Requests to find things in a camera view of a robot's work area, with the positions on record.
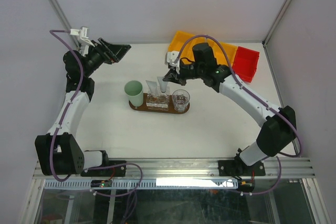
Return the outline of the clear plastic cup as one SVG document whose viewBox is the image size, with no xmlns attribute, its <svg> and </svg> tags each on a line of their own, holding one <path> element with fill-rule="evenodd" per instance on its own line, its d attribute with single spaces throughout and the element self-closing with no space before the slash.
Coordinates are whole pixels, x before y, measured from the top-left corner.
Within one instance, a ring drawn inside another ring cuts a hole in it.
<svg viewBox="0 0 336 224">
<path fill-rule="evenodd" d="M 189 105 L 190 94 L 186 90 L 178 89 L 173 92 L 172 101 L 173 101 L 174 109 L 177 112 L 183 112 L 185 111 L 186 107 Z"/>
</svg>

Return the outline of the clear acrylic toothbrush holder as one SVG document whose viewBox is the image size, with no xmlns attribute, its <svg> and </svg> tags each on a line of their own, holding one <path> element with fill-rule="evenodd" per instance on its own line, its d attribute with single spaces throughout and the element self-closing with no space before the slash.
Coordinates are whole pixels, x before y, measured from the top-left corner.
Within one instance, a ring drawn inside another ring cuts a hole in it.
<svg viewBox="0 0 336 224">
<path fill-rule="evenodd" d="M 169 109 L 170 105 L 170 87 L 167 87 L 167 91 L 165 93 L 162 93 L 160 91 L 160 87 L 157 87 L 157 92 L 158 96 L 156 98 L 152 97 L 150 94 L 147 92 L 147 98 L 146 98 L 146 106 L 149 109 L 152 110 L 162 110 L 162 111 L 167 111 Z"/>
</svg>

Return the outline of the green plastic cup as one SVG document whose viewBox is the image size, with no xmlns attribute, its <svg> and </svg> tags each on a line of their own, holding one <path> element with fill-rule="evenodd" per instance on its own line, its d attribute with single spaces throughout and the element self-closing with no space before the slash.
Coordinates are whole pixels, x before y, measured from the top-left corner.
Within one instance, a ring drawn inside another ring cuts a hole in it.
<svg viewBox="0 0 336 224">
<path fill-rule="evenodd" d="M 129 102 L 138 107 L 143 104 L 143 86 L 142 83 L 136 80 L 129 81 L 124 86 L 124 91 Z"/>
</svg>

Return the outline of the brown oval wooden tray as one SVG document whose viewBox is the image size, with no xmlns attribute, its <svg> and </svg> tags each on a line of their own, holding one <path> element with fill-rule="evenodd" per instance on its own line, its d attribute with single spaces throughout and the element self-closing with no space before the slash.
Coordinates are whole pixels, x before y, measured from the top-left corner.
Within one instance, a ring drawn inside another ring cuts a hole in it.
<svg viewBox="0 0 336 224">
<path fill-rule="evenodd" d="M 190 104 L 188 104 L 183 111 L 176 110 L 172 95 L 159 95 L 155 98 L 152 94 L 144 93 L 143 103 L 140 106 L 134 106 L 130 101 L 128 103 L 131 109 L 139 112 L 184 114 L 190 109 Z"/>
</svg>

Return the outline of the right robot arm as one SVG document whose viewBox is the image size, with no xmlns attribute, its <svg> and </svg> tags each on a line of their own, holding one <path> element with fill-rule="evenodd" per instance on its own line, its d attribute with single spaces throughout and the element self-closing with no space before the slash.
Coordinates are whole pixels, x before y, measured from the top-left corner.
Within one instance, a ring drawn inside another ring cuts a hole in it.
<svg viewBox="0 0 336 224">
<path fill-rule="evenodd" d="M 192 52 L 194 59 L 188 63 L 183 62 L 181 52 L 168 52 L 165 63 L 169 71 L 163 80 L 184 86 L 187 80 L 201 79 L 206 86 L 234 101 L 260 126 L 256 140 L 244 150 L 239 150 L 231 164 L 224 167 L 226 174 L 233 177 L 249 174 L 255 164 L 276 156 L 296 138 L 293 108 L 280 108 L 259 97 L 244 85 L 231 67 L 217 63 L 208 43 L 196 44 Z"/>
</svg>

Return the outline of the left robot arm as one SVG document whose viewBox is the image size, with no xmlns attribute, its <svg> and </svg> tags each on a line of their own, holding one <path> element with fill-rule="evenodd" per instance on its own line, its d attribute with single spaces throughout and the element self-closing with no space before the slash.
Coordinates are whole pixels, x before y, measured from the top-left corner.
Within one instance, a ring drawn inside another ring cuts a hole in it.
<svg viewBox="0 0 336 224">
<path fill-rule="evenodd" d="M 102 65 L 118 63 L 131 45 L 93 41 L 87 52 L 69 50 L 63 56 L 66 70 L 64 104 L 53 126 L 35 139 L 40 168 L 45 176 L 77 175 L 92 169 L 104 176 L 110 170 L 106 151 L 83 151 L 76 140 L 82 115 L 92 100 L 95 82 L 91 75 Z"/>
</svg>

